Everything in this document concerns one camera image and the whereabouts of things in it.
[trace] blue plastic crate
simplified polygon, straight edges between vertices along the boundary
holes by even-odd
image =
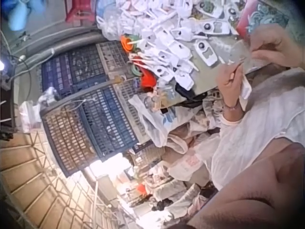
[[[54,87],[61,97],[68,90],[72,90],[72,77],[70,72],[68,54],[60,54],[41,65],[42,91]]]
[[[76,85],[75,92],[101,81]],[[112,85],[87,93],[80,99],[87,99],[79,108],[81,120],[102,161],[130,149],[138,142]]]
[[[99,82],[109,80],[105,74],[95,44],[87,45],[68,52],[72,81],[74,84],[97,79]]]
[[[73,94],[66,91],[65,96]],[[55,114],[42,117],[44,131],[55,159],[66,177],[98,160],[77,109],[79,102],[65,105]]]

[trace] cable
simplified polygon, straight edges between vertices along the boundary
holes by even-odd
[[[48,29],[48,28],[50,28],[50,27],[52,27],[52,26],[55,26],[55,25],[58,25],[58,24],[61,24],[61,23],[64,23],[64,22],[65,22],[65,20],[56,21],[56,22],[54,22],[54,23],[52,23],[52,24],[50,24],[50,25],[44,26],[44,27],[42,27],[42,28],[40,28],[40,29],[38,29],[38,30],[36,30],[36,31],[34,31],[34,32],[32,32],[32,33],[30,33],[30,36],[32,37],[32,36],[34,36],[34,35],[37,34],[37,33],[40,33],[40,32],[42,32],[42,31],[44,31],[44,30],[46,30],[46,29]],[[17,46],[17,43],[18,43],[20,40],[22,40],[23,37],[24,37],[23,35],[20,35],[20,36],[19,36],[18,38],[16,38],[16,39],[11,39],[11,40],[9,40],[9,43],[12,45],[12,49],[14,49],[14,48]]]
[[[30,88],[29,88],[28,95],[27,95],[27,97],[26,97],[26,99],[25,99],[25,101],[27,101],[27,100],[29,99],[29,96],[30,96],[30,93],[31,93],[31,89],[32,89],[32,75],[31,75],[31,73],[30,73],[29,66],[27,65],[27,63],[26,63],[23,59],[20,59],[18,56],[7,55],[7,54],[5,54],[5,53],[1,53],[1,54],[6,55],[6,56],[9,56],[9,57],[16,58],[18,61],[22,61],[22,62],[25,64],[25,66],[27,67],[27,71],[26,71],[26,72],[28,72],[28,73],[29,73],[29,76],[30,76]]]
[[[17,51],[14,51],[13,54],[18,53],[18,52],[24,50],[25,48],[27,48],[27,47],[29,47],[29,46],[31,46],[31,45],[33,45],[33,44],[35,44],[35,43],[37,43],[37,42],[43,40],[43,39],[46,39],[46,38],[55,36],[55,35],[57,35],[57,34],[61,34],[61,33],[66,32],[66,31],[70,31],[70,30],[79,30],[80,28],[82,28],[82,29],[88,29],[88,27],[73,27],[73,28],[68,28],[68,29],[65,29],[65,30],[62,30],[62,31],[59,31],[59,32],[55,32],[55,33],[52,33],[52,34],[49,34],[49,35],[40,37],[39,39],[37,39],[37,40],[35,40],[35,41],[33,41],[33,42],[31,42],[31,43],[29,43],[29,44],[23,46],[22,48],[18,49]]]
[[[9,43],[8,43],[8,41],[6,40],[6,38],[5,38],[5,36],[4,36],[3,32],[2,32],[2,30],[0,30],[0,32],[1,32],[1,35],[2,35],[2,37],[3,37],[3,39],[4,39],[4,43],[6,44],[6,47],[7,47],[8,51],[9,51],[9,53],[11,54]]]
[[[22,71],[22,72],[20,72],[20,73],[18,73],[18,74],[16,74],[16,75],[14,75],[13,77],[10,78],[10,81],[12,81],[13,79],[15,79],[16,77],[18,77],[18,76],[20,76],[20,75],[22,75],[22,74],[25,74],[25,73],[27,73],[27,72],[33,70],[33,69],[36,68],[38,65],[40,65],[40,64],[42,64],[42,63],[48,61],[49,59],[51,59],[51,58],[54,56],[54,54],[55,54],[54,49],[51,49],[51,55],[50,55],[49,57],[47,57],[45,60],[42,60],[42,61],[38,62],[37,64],[35,64],[35,65],[32,66],[31,68],[28,68],[27,70]]]

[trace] hand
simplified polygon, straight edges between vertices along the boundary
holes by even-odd
[[[217,86],[229,107],[237,104],[242,90],[243,66],[240,63],[231,65],[222,64],[216,78]]]
[[[253,59],[284,67],[301,67],[303,62],[303,48],[278,24],[257,27],[250,36],[250,51]]]

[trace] bracelet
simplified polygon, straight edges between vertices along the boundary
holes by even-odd
[[[228,105],[225,104],[225,102],[224,102],[224,107],[227,108],[229,111],[234,111],[234,110],[236,110],[236,109],[238,108],[238,105],[239,105],[239,99],[237,100],[235,106],[228,106]]]

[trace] red stool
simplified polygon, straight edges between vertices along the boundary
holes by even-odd
[[[66,22],[74,20],[90,20],[95,21],[94,13],[91,11],[91,0],[71,0],[72,8],[68,12],[67,0],[65,0]]]

